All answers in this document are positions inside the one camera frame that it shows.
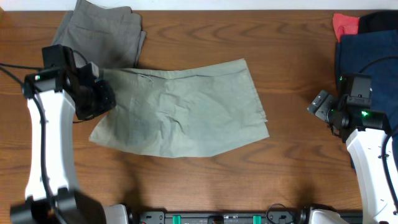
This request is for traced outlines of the light khaki shorts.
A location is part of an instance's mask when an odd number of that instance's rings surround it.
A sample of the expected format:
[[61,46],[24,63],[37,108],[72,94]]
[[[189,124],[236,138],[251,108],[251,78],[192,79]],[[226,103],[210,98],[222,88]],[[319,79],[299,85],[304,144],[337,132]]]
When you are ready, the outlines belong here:
[[116,106],[90,140],[156,157],[211,157],[269,137],[244,59],[189,70],[104,69]]

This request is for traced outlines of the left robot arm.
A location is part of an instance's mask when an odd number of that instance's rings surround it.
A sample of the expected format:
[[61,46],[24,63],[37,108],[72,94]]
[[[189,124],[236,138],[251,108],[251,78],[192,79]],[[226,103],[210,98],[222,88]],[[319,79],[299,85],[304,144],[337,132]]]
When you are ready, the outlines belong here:
[[134,222],[125,205],[104,207],[80,190],[73,125],[108,112],[116,100],[93,62],[76,66],[76,53],[62,45],[44,47],[44,66],[20,82],[32,121],[32,160],[25,202],[10,209],[12,223]]

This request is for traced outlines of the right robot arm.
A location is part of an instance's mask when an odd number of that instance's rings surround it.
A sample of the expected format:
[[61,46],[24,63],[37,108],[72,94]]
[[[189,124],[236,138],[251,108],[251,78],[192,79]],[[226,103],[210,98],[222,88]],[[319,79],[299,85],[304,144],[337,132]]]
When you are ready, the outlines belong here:
[[387,114],[371,109],[371,76],[347,73],[338,96],[322,90],[308,112],[345,143],[357,176],[363,223],[397,223],[397,167]]

